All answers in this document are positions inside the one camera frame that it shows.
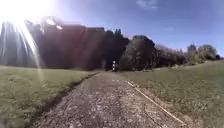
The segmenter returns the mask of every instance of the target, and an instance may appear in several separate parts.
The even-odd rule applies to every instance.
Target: tree
[[[126,48],[120,61],[120,69],[142,70],[152,59],[155,44],[144,35],[136,35]]]
[[[116,29],[113,33],[112,31],[107,31],[106,37],[106,52],[105,52],[105,66],[106,70],[112,68],[113,61],[117,63],[120,61],[122,54],[126,49],[126,45],[129,43],[129,39],[123,37],[121,29]]]
[[[191,44],[187,47],[187,63],[188,65],[195,65],[196,63],[202,63],[198,55],[195,44]]]
[[[202,60],[215,60],[217,51],[213,46],[205,44],[198,48],[198,54]]]

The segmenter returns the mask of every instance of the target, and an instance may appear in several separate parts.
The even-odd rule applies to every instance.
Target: cloud
[[[137,0],[136,4],[142,8],[142,9],[150,9],[150,10],[157,10],[159,8],[158,6],[158,0]]]

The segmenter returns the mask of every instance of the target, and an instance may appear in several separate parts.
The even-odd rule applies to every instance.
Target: person
[[[113,61],[113,64],[112,64],[112,71],[113,71],[113,72],[116,72],[116,71],[117,71],[116,61]]]

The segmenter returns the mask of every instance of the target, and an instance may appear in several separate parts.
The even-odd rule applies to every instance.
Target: green lawn
[[[30,124],[44,106],[90,74],[1,66],[0,121],[12,128]]]
[[[224,63],[214,62],[154,72],[126,72],[125,76],[204,127],[224,126]]]

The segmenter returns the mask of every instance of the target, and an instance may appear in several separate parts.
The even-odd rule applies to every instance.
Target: sun
[[[54,0],[0,0],[0,21],[38,20],[51,15]]]

